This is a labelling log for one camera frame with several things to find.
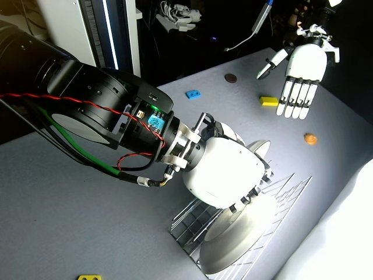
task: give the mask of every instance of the brown round object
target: brown round object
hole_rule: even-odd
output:
[[[236,83],[237,81],[237,77],[233,74],[226,74],[224,77],[227,80],[227,82],[230,82],[230,83]]]
[[[312,133],[306,133],[304,135],[304,140],[307,142],[307,144],[310,144],[310,145],[317,144],[317,137]]]

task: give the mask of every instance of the green led light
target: green led light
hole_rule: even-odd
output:
[[[154,110],[156,110],[156,111],[160,111],[156,106],[153,106],[153,105],[150,105],[151,106],[151,108],[153,108]]]

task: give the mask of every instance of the green cable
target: green cable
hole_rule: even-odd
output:
[[[94,156],[86,152],[82,147],[80,147],[74,139],[67,133],[67,131],[60,126],[57,122],[55,122],[45,111],[44,109],[38,107],[38,109],[42,112],[42,114],[46,117],[46,119],[58,130],[59,133],[70,143],[71,146],[73,146],[74,149],[76,149],[79,153],[81,153],[83,156],[91,160],[92,162],[96,163],[97,165],[101,166],[102,168],[106,169],[110,173],[118,176],[120,174],[120,171],[111,167],[110,165],[100,161],[99,159],[96,159]]]

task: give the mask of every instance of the white light strip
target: white light strip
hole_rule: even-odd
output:
[[[107,31],[109,33],[109,40],[110,40],[110,47],[111,47],[112,57],[114,59],[114,66],[115,66],[115,69],[118,70],[119,68],[118,68],[117,55],[115,53],[114,40],[112,39],[110,18],[109,18],[109,12],[107,11],[106,0],[103,0],[103,5],[104,5],[104,13],[105,13]]]

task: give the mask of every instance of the dish rack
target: dish rack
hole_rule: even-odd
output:
[[[311,176],[296,185],[291,185],[290,180],[294,175],[293,173],[262,189],[262,193],[273,196],[277,200],[277,213],[272,224],[240,259],[216,274],[206,275],[207,279],[245,279],[263,253],[266,245],[276,233],[281,222],[312,180]],[[171,235],[199,268],[199,249],[203,243],[204,236],[209,226],[213,224],[222,211],[223,209],[216,209],[198,198],[194,198],[171,222]]]

